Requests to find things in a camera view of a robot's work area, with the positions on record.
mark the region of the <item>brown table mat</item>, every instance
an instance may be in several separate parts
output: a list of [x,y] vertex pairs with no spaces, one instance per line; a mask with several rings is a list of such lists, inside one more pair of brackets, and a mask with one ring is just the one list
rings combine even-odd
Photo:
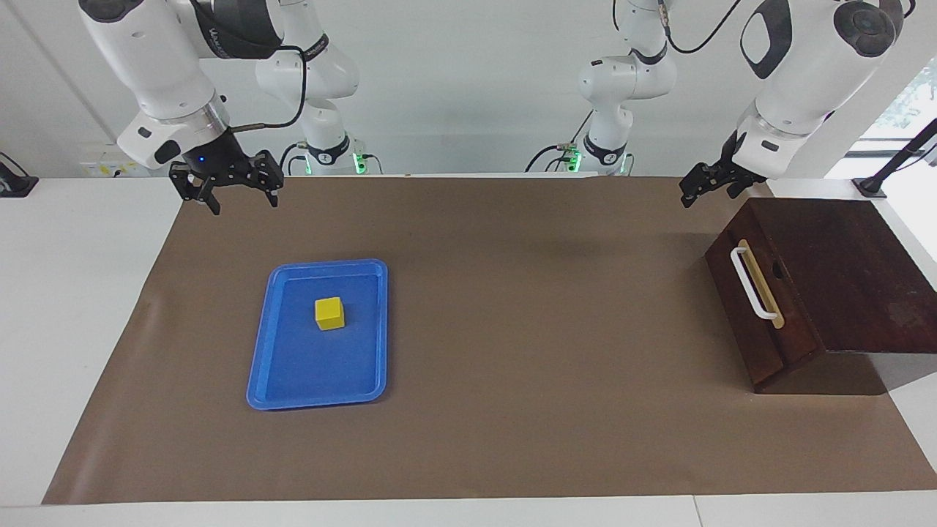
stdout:
[[[182,208],[45,504],[935,489],[888,396],[755,396],[674,179],[291,179]],[[245,401],[281,264],[390,267],[375,403]]]

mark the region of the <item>brown surface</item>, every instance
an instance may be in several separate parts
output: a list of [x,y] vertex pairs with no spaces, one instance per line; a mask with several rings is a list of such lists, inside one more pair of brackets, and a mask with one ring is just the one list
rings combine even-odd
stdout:
[[[888,396],[750,393],[673,179],[290,180],[184,206],[47,504],[937,488]],[[368,405],[245,402],[269,272],[381,258]]]
[[[780,330],[738,283],[742,239]],[[749,200],[706,259],[759,393],[877,395],[937,371],[937,293],[871,203]]]

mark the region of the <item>black stand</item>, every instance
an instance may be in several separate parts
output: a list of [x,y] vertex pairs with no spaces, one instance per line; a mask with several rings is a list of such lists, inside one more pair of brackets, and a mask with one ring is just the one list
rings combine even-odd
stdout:
[[38,182],[38,177],[19,176],[0,163],[0,198],[25,198]]
[[887,198],[885,193],[882,192],[882,184],[888,179],[888,176],[895,173],[905,161],[911,158],[935,135],[937,135],[937,119],[930,121],[930,124],[925,126],[921,133],[909,141],[898,154],[895,154],[895,157],[888,161],[876,175],[865,179],[854,179],[853,185],[859,189],[860,194],[867,198]]

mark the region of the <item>white wall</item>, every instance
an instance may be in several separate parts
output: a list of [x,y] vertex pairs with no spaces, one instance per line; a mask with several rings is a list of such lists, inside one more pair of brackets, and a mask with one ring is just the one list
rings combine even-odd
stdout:
[[[7,63],[10,50],[38,46],[21,37],[0,37],[5,58],[0,99],[12,98],[16,114],[0,116],[34,135],[65,134],[71,143],[119,133],[133,117],[133,97],[113,77],[80,22],[77,0],[0,0],[22,14],[65,81],[53,82],[27,64]],[[680,174],[697,161],[713,160],[738,115],[758,90],[737,40],[759,0],[745,0],[723,32],[703,52],[678,56],[680,80],[666,98],[635,102],[632,150],[635,173]],[[604,54],[626,53],[611,24],[608,0],[319,0],[323,25],[335,45],[359,64],[362,86],[338,101],[349,129],[396,173],[510,172],[522,169],[542,146],[569,140],[588,111],[575,90],[578,70]],[[675,39],[699,42],[729,0],[684,0],[673,12]],[[7,13],[2,13],[7,20]],[[891,59],[849,105],[804,148],[791,174],[821,177],[937,54],[937,5],[922,2],[905,26]],[[212,60],[204,67],[230,99],[235,124],[287,119],[291,109],[256,86],[253,65]],[[10,72],[25,83],[11,83]],[[67,84],[87,99],[95,123]],[[37,89],[58,104],[26,104]],[[56,129],[66,121],[67,129]],[[300,138],[298,129],[251,132],[245,149],[279,153]],[[0,131],[0,145],[46,173],[73,173],[65,155],[14,142]]]

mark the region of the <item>wooden drawer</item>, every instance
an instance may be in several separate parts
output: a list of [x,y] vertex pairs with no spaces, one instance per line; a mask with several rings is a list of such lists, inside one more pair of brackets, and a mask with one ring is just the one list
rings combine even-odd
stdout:
[[870,203],[751,199],[706,261],[757,393],[877,395],[937,371],[937,294]]

